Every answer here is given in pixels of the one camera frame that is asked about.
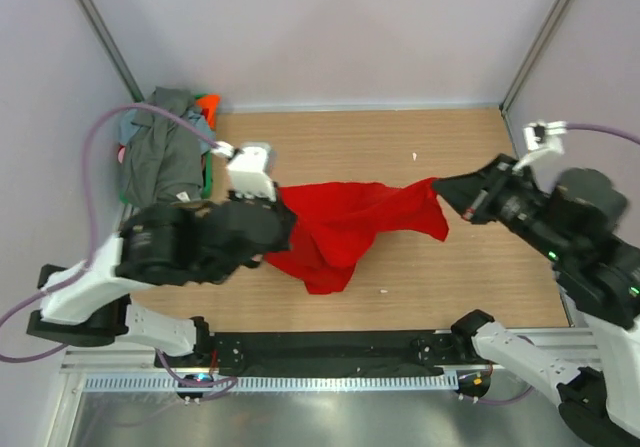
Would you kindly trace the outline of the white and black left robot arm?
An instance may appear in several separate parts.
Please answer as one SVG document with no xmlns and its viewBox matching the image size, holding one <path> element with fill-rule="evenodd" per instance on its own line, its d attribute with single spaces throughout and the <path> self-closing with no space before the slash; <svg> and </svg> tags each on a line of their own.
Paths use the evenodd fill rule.
<svg viewBox="0 0 640 447">
<path fill-rule="evenodd" d="M 91 262 L 41 270 L 44 295 L 28 335 L 74 347 L 117 342 L 151 347 L 204 365 L 213 351 L 201 317 L 176 319 L 142 307 L 135 292 L 187 283 L 222 284 L 239 268 L 289 250 L 297 216 L 282 199 L 156 204 L 138 211 L 96 250 Z"/>
</svg>

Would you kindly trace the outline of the red t-shirt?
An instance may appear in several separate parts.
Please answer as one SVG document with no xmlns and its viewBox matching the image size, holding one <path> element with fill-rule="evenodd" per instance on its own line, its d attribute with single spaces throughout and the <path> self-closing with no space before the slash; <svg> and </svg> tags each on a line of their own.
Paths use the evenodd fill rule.
<svg viewBox="0 0 640 447">
<path fill-rule="evenodd" d="M 380 233 L 415 231 L 445 241 L 449 227 L 431 178 L 398 188 L 382 183 L 328 182 L 283 187 L 297 216 L 291 249 L 265 260 L 302 281 L 308 293 L 343 291 Z"/>
</svg>

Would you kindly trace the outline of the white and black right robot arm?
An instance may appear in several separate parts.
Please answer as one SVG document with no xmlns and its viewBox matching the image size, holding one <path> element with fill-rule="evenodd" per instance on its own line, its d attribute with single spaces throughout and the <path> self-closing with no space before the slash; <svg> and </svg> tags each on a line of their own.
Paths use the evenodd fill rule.
<svg viewBox="0 0 640 447">
<path fill-rule="evenodd" d="M 499 364 L 542 393 L 591 446 L 639 443 L 639 250 L 615 233 L 628 200 L 603 173 L 564 170 L 551 192 L 505 154 L 433 190 L 465 221 L 499 222 L 543 255 L 582 313 L 599 353 L 594 369 L 565 362 L 474 310 L 451 327 L 452 354 Z"/>
</svg>

